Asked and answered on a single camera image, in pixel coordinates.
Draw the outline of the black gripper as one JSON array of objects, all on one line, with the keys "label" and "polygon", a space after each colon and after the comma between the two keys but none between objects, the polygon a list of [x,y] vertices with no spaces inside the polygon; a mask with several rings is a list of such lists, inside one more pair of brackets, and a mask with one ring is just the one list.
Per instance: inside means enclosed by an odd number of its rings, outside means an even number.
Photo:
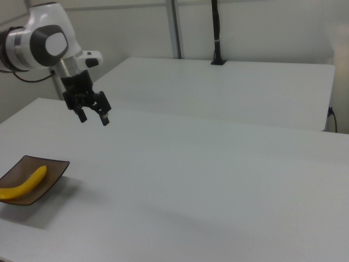
[{"label": "black gripper", "polygon": [[109,121],[109,111],[111,110],[111,105],[106,98],[103,91],[95,93],[93,91],[93,82],[90,74],[87,70],[76,74],[74,76],[61,78],[61,82],[65,88],[63,92],[63,98],[69,110],[72,110],[79,118],[81,123],[87,121],[85,112],[78,99],[74,95],[88,94],[92,95],[93,105],[92,110],[94,110],[100,117],[103,126],[110,123]]}]

